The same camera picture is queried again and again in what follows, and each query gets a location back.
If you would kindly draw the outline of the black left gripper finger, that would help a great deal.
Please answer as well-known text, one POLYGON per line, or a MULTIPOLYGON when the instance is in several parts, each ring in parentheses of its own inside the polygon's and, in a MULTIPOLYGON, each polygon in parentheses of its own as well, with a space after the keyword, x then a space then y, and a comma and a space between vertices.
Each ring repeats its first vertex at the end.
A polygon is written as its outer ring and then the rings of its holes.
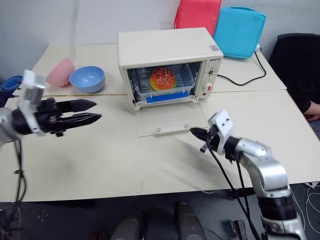
POLYGON ((60 127, 63 130, 78 128, 90 125, 102 117, 98 113, 79 113, 69 117, 63 117, 60 120, 60 127))
POLYGON ((77 113, 93 108, 97 104, 94 101, 86 99, 76 99, 60 101, 56 103, 60 113, 77 113))

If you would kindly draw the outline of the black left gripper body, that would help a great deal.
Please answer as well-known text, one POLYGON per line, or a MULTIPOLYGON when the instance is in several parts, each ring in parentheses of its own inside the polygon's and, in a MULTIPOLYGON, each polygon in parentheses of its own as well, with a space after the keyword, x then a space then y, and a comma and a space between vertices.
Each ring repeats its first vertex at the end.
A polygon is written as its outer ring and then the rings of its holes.
POLYGON ((57 137, 62 137, 66 131, 61 127, 62 115, 61 106, 52 97, 41 100, 35 113, 40 129, 57 137))

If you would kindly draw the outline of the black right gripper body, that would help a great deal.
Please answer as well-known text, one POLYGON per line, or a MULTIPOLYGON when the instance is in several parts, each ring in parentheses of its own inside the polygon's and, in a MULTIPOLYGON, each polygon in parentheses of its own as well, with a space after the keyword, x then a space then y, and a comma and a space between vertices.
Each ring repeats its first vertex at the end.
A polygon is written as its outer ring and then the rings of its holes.
POLYGON ((214 151, 217 152, 218 146, 220 143, 220 137, 218 135, 218 127, 213 125, 209 130, 207 130, 207 141, 205 145, 200 148, 200 151, 204 153, 209 147, 214 151))

